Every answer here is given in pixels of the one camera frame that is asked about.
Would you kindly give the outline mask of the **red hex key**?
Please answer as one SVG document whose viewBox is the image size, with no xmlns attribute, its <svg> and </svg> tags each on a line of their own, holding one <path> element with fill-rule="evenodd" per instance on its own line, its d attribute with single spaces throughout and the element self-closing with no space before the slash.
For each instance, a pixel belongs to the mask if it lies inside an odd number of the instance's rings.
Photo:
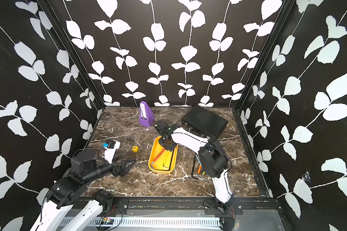
<svg viewBox="0 0 347 231">
<path fill-rule="evenodd" d="M 151 168 L 154 170 L 155 168 L 154 168 L 154 166 L 153 166 L 153 164 L 158 160 L 158 158 L 165 152 L 166 150 L 165 150 L 165 148 L 162 148 L 162 150 L 159 152 L 159 154 L 158 155 L 156 155 L 155 157 L 154 157 L 154 159 L 153 159 L 153 161 L 151 162 Z"/>
</svg>

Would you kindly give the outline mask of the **yellow plastic storage tray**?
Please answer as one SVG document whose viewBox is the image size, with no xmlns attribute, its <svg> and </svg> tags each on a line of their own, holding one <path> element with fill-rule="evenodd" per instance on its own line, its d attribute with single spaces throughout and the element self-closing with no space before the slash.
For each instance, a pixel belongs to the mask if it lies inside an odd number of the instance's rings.
<svg viewBox="0 0 347 231">
<path fill-rule="evenodd" d="M 157 137 L 155 140 L 154 140 L 154 143 L 153 143 L 153 146 L 152 146 L 152 150 L 150 152 L 150 156 L 149 156 L 149 160 L 148 160 L 148 166 L 149 166 L 149 169 L 152 170 L 153 172 L 156 172 L 156 173 L 162 173 L 162 174 L 170 174 L 174 168 L 175 168 L 175 164 L 176 164 L 176 159 L 177 159 L 177 151 L 178 151 L 178 145 L 176 146 L 176 148 L 174 149 L 174 156 L 173 156 L 173 161 L 172 161 L 172 166 L 171 166 L 171 171 L 168 171 L 168 169 L 164 169 L 163 168 L 163 160 L 164 160 L 164 157 L 165 157 L 165 153 L 166 151 L 158 158 L 158 160 L 153 164 L 154 166 L 154 170 L 151 168 L 151 162 L 153 161 L 154 157 L 156 155 L 159 154 L 159 152 L 162 150 L 163 147 L 161 147 L 161 145 L 159 144 L 159 138 L 161 136 Z M 170 164 L 170 159 L 171 159 L 171 152 L 170 152 L 170 155 L 167 159 L 167 165 L 169 166 Z"/>
</svg>

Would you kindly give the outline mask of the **dark long hex key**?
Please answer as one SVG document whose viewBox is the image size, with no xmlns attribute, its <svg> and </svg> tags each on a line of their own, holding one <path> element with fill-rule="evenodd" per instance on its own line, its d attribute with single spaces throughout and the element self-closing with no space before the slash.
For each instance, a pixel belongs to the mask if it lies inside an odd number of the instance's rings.
<svg viewBox="0 0 347 231">
<path fill-rule="evenodd" d="M 191 178 L 194 179 L 194 180 L 202 180 L 201 177 L 194 176 L 194 170 L 195 170 L 196 161 L 197 161 L 197 157 L 194 157 L 193 158 L 193 164 L 192 164 L 192 170 L 191 170 Z"/>
</svg>

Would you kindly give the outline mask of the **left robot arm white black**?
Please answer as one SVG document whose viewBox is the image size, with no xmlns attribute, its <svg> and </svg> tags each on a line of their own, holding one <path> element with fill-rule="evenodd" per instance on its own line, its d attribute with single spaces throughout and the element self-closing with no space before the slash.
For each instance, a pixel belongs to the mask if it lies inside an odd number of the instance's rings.
<svg viewBox="0 0 347 231">
<path fill-rule="evenodd" d="M 76 201 L 87 191 L 90 183 L 109 174 L 114 177 L 123 177 L 136 160 L 108 162 L 104 157 L 99 157 L 95 150 L 83 149 L 71 158 L 70 163 L 71 167 L 61 179 L 54 183 L 44 197 L 41 212 L 31 230 L 55 231 Z M 114 208 L 113 195 L 100 189 L 63 230 L 82 231 L 98 215 L 110 212 Z"/>
</svg>

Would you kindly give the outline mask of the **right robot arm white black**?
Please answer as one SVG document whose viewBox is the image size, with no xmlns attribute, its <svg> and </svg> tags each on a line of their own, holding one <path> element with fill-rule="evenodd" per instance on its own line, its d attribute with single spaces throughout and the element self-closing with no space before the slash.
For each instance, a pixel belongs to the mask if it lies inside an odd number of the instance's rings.
<svg viewBox="0 0 347 231">
<path fill-rule="evenodd" d="M 203 171 L 212 178 L 215 188 L 215 198 L 222 206 L 228 206 L 233 196 L 228 182 L 228 165 L 231 160 L 216 138 L 196 136 L 178 125 L 159 126 L 155 129 L 161 135 L 159 144 L 172 151 L 177 145 L 183 145 L 192 150 L 199 158 Z"/>
</svg>

